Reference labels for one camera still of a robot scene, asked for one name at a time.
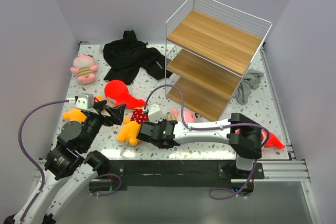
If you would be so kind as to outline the red whale plush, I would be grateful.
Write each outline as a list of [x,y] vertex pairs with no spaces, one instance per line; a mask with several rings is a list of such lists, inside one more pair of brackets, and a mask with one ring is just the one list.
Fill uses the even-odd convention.
[[129,92],[128,86],[121,80],[112,80],[104,88],[104,95],[115,106],[126,104],[127,109],[136,109],[145,106],[145,101],[137,99]]

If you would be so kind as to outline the pink striped plush doll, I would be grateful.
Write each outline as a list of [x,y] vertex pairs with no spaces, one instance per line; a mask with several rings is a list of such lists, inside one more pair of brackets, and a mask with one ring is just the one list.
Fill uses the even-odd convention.
[[186,123],[195,123],[199,118],[197,113],[194,113],[188,109],[184,109],[181,113],[181,109],[173,108],[171,112],[167,113],[165,118],[167,121],[181,121],[182,115]]
[[77,81],[80,84],[90,84],[95,81],[98,66],[91,55],[77,56],[72,63],[70,71],[77,75]]

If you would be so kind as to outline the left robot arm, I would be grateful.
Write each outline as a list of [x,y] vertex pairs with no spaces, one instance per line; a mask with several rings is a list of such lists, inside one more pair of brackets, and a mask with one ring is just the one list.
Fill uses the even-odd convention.
[[55,223],[61,211],[95,178],[115,178],[109,159],[89,148],[103,125],[121,125],[126,104],[115,107],[106,101],[89,102],[82,108],[87,113],[83,123],[67,122],[57,137],[56,147],[46,158],[44,166],[33,162],[41,174],[36,188],[18,213],[4,223]]

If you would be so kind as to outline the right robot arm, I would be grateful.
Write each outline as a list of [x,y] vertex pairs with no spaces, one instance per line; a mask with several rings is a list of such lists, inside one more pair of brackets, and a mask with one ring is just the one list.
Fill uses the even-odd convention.
[[184,123],[182,121],[144,122],[136,138],[169,149],[189,143],[221,143],[236,153],[234,173],[246,178],[253,171],[254,162],[261,158],[262,131],[267,129],[241,113],[214,122]]

